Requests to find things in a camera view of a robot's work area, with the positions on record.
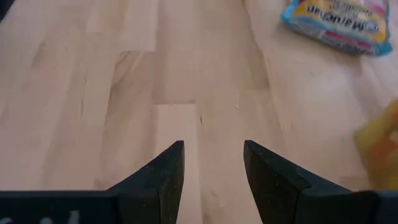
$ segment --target wooden plank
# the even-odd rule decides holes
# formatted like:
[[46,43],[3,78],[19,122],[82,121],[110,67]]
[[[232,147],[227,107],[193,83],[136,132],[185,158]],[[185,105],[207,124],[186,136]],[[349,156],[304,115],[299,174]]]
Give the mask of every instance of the wooden plank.
[[30,66],[47,31],[58,21],[60,1],[16,1],[0,25],[0,116]]
[[89,4],[62,7],[1,117],[2,189],[39,189],[67,88],[81,47]]
[[83,41],[44,165],[41,189],[92,189],[100,166],[116,47],[113,37],[100,33],[87,34]]
[[154,158],[153,53],[122,52],[114,71],[96,189],[111,187]]
[[185,144],[184,185],[177,223],[203,223],[197,124],[200,122],[194,104],[158,105],[155,153],[158,155],[178,140]]
[[127,50],[156,49],[159,0],[128,0],[121,46]]

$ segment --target wood grain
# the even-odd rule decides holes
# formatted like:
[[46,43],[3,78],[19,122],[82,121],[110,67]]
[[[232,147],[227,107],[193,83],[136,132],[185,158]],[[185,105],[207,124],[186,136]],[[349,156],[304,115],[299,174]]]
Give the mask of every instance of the wood grain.
[[16,1],[0,24],[0,189],[107,189],[181,139],[179,223],[261,223],[246,139],[368,189],[353,134],[398,97],[398,53],[294,34],[286,4]]

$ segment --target plastic wrapper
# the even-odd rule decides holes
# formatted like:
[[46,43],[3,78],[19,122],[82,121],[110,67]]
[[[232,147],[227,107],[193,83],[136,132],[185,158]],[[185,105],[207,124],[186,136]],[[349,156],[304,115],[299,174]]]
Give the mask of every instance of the plastic wrapper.
[[387,0],[293,0],[282,13],[292,30],[351,54],[392,51]]

